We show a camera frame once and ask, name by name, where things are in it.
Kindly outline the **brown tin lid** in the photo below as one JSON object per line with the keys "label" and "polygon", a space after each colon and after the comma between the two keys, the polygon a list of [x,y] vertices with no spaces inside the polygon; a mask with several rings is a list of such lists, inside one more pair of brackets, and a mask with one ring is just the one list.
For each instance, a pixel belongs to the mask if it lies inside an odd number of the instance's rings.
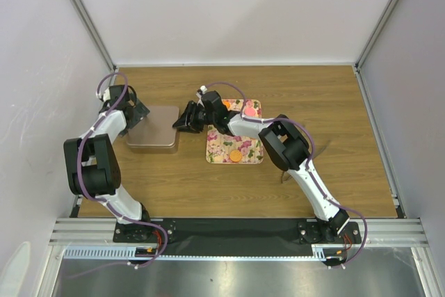
{"label": "brown tin lid", "polygon": [[172,127],[179,118],[177,106],[148,106],[150,113],[130,130],[126,141],[146,143],[171,143],[179,141],[177,130]]}

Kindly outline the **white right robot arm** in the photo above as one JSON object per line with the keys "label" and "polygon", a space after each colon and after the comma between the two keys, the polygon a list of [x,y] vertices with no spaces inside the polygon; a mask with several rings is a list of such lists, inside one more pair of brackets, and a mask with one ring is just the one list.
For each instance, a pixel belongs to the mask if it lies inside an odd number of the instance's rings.
{"label": "white right robot arm", "polygon": [[198,134],[211,125],[224,135],[261,141],[273,164],[287,172],[302,189],[321,223],[321,237],[335,243],[344,236],[350,216],[317,173],[310,151],[312,139],[303,136],[300,126],[285,115],[264,119],[231,111],[216,91],[199,90],[197,96],[198,101],[189,101],[173,123],[174,129]]}

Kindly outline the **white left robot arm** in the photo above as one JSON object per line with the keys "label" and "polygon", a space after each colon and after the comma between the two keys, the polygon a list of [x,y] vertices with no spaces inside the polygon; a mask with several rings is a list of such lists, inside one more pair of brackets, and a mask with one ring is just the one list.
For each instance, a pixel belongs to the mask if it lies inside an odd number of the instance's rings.
{"label": "white left robot arm", "polygon": [[103,105],[93,125],[63,143],[69,188],[107,208],[119,224],[129,225],[135,240],[146,241],[152,236],[153,225],[143,204],[122,185],[113,143],[144,120],[149,109],[128,85],[110,86],[97,96]]}

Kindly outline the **brown cookie tin box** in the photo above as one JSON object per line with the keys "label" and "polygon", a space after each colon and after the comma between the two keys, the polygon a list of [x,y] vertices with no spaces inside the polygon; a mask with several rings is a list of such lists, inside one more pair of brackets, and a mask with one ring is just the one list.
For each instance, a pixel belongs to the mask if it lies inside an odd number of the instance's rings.
{"label": "brown cookie tin box", "polygon": [[126,142],[127,147],[138,154],[174,154],[178,150],[178,141],[171,143],[146,143],[146,142]]}

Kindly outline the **floral serving tray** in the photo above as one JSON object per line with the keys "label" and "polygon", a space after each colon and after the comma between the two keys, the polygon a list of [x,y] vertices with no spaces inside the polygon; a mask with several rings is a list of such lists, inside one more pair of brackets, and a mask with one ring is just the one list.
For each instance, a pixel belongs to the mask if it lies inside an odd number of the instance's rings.
{"label": "floral serving tray", "polygon": [[[243,105],[242,99],[223,99],[222,102],[229,102],[229,111],[240,111]],[[255,118],[260,118],[262,114],[261,102],[257,99],[247,99],[245,108],[252,107],[256,110]],[[232,150],[239,150],[243,158],[238,163],[229,159]],[[247,136],[223,135],[212,125],[207,127],[206,160],[213,164],[260,164],[264,157],[264,147],[258,139]]]}

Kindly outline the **dotted biscuit bottom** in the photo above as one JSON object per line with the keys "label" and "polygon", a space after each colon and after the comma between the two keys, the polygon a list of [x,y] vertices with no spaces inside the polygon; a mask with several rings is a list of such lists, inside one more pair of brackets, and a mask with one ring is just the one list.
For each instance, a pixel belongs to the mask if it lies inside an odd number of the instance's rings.
{"label": "dotted biscuit bottom", "polygon": [[238,163],[239,161],[241,161],[243,158],[243,154],[239,151],[239,150],[232,150],[229,153],[229,159],[230,161],[234,162],[234,163]]}

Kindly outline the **pink cookie right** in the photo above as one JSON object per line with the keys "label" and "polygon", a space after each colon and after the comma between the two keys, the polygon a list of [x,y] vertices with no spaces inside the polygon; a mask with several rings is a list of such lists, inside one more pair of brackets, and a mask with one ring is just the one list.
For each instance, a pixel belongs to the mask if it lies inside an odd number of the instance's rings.
{"label": "pink cookie right", "polygon": [[252,107],[248,107],[244,109],[244,115],[255,117],[256,116],[256,110]]}

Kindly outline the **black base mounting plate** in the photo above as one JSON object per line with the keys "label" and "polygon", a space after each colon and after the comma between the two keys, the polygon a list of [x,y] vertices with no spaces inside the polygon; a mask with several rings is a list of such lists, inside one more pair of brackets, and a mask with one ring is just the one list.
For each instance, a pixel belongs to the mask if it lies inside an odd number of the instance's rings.
{"label": "black base mounting plate", "polygon": [[339,236],[304,218],[162,218],[152,223],[168,234],[165,255],[292,257],[312,254],[315,244],[340,249],[362,242],[354,222]]}

